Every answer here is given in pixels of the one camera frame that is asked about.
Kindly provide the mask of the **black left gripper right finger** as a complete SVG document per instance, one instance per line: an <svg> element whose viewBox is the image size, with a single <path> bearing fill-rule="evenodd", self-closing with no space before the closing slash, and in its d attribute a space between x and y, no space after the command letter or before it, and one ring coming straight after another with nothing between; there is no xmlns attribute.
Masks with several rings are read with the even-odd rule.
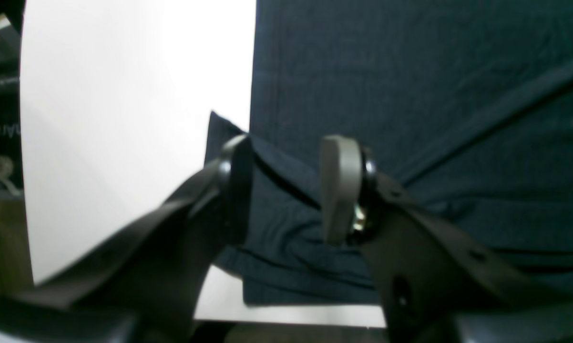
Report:
<svg viewBox="0 0 573 343"><path fill-rule="evenodd" d="M320 145L324 239L356 247L391 343L573 343L573 297L532 280L418 206L370 149Z"/></svg>

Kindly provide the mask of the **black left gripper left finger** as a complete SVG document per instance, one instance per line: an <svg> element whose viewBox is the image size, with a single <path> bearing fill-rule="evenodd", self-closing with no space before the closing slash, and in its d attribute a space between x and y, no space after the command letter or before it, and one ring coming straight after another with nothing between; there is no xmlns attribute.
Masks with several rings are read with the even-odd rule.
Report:
<svg viewBox="0 0 573 343"><path fill-rule="evenodd" d="M46 282L0 297L0 343L185 343L206 274L249 224L247 135Z"/></svg>

